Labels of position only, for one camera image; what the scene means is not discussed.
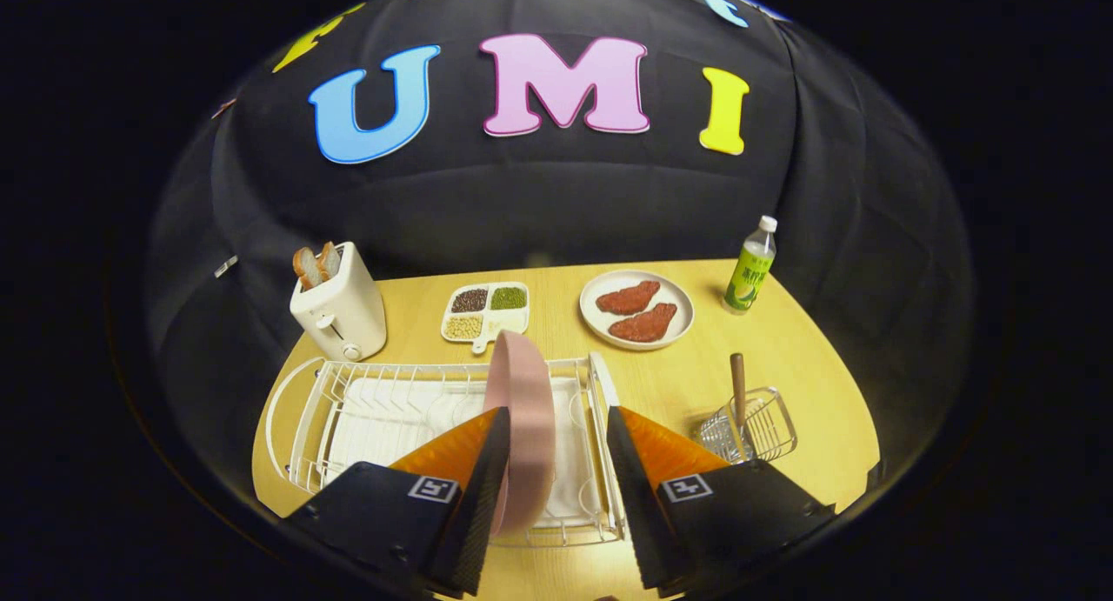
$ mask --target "dish rack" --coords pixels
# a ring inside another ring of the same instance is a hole
[[[544,513],[502,546],[575,546],[626,538],[624,510],[610,454],[607,413],[618,405],[607,364],[546,361],[556,411],[555,480]],[[388,466],[437,435],[479,415],[487,364],[353,364],[323,362],[305,402],[288,464],[279,466],[266,423],[267,449],[279,475],[316,494],[356,462]]]
[[[722,407],[696,430],[697,442],[731,464],[752,460],[770,462],[791,453],[796,447],[796,428],[776,387],[766,386],[746,392],[741,450],[737,446],[730,405]]]

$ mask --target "letter u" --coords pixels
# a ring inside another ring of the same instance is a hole
[[[316,110],[317,145],[338,165],[358,165],[393,154],[421,132],[429,119],[429,61],[441,47],[418,46],[384,59],[394,73],[394,117],[378,129],[359,129],[355,120],[355,86],[366,70],[348,70],[309,93]]]

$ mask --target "letter i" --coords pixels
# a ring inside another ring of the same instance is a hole
[[[721,69],[703,69],[703,77],[711,85],[711,115],[707,129],[699,132],[705,148],[721,154],[740,156],[746,146],[741,137],[742,98],[750,86],[738,75]]]

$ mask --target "foam letter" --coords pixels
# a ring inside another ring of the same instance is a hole
[[[295,61],[295,59],[308,53],[313,47],[317,46],[317,38],[321,38],[321,36],[334,30],[336,26],[343,21],[345,16],[353,13],[353,11],[358,10],[363,6],[366,6],[366,3],[361,2],[351,10],[345,11],[344,14],[337,16],[337,18],[332,19],[329,22],[325,22],[323,26],[317,27],[316,30],[312,30],[309,33],[298,38],[297,42],[294,42],[294,46],[289,47],[289,50],[286,51],[286,57],[282,58],[282,61],[278,62],[278,66],[275,66],[274,70],[270,70],[272,73],[277,73],[278,70],[283,70],[283,67],[286,67],[290,61]]]
[[[429,61],[439,53],[441,47],[418,46],[384,59],[383,70],[394,71],[394,117],[378,129],[359,129],[355,121],[355,86],[366,70],[348,70],[313,90],[321,152],[338,165],[358,165],[413,140],[429,118]]]
[[[750,26],[750,23],[743,21],[743,19],[740,19],[738,16],[735,16],[735,10],[738,10],[738,8],[735,7],[735,3],[727,2],[727,0],[703,0],[703,2],[706,2],[707,6],[711,8],[711,11],[715,11],[716,14],[719,14],[720,18],[723,19],[723,21],[731,22],[735,26],[739,27]]]
[[[642,43],[595,38],[571,69],[535,33],[496,36],[480,42],[480,49],[495,59],[494,117],[483,122],[494,137],[541,128],[541,117],[530,110],[530,89],[560,128],[572,126],[594,89],[595,107],[583,118],[589,128],[612,134],[649,129],[638,82],[639,62],[648,53]]]
[[[699,132],[699,142],[707,149],[739,156],[746,146],[739,135],[742,97],[750,92],[750,86],[721,69],[703,69],[703,77],[711,85],[711,115],[707,129]]]

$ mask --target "soybean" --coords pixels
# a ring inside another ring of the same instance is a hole
[[[482,321],[480,316],[453,316],[444,325],[444,335],[450,338],[473,341],[480,336]]]

